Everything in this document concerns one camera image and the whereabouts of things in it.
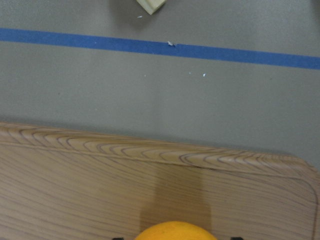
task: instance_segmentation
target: orange ball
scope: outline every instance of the orange ball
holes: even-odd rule
[[[167,221],[153,225],[134,240],[217,240],[202,227],[183,221]]]

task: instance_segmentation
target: wooden board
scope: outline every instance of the wooden board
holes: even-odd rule
[[[293,156],[0,122],[0,240],[318,240],[319,182]]]

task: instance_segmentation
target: orange fruit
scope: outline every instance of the orange fruit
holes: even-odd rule
[[[184,221],[166,221],[141,232],[134,240],[217,240],[202,227]]]

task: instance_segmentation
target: blue painter's tape strip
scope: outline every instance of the blue painter's tape strip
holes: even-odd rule
[[[0,28],[0,41],[320,70],[320,57],[211,46]]]

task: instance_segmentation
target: wooden edge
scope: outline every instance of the wooden edge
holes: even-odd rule
[[[320,176],[294,156],[6,122],[0,122],[0,144],[299,179],[314,191],[313,239],[320,238]]]

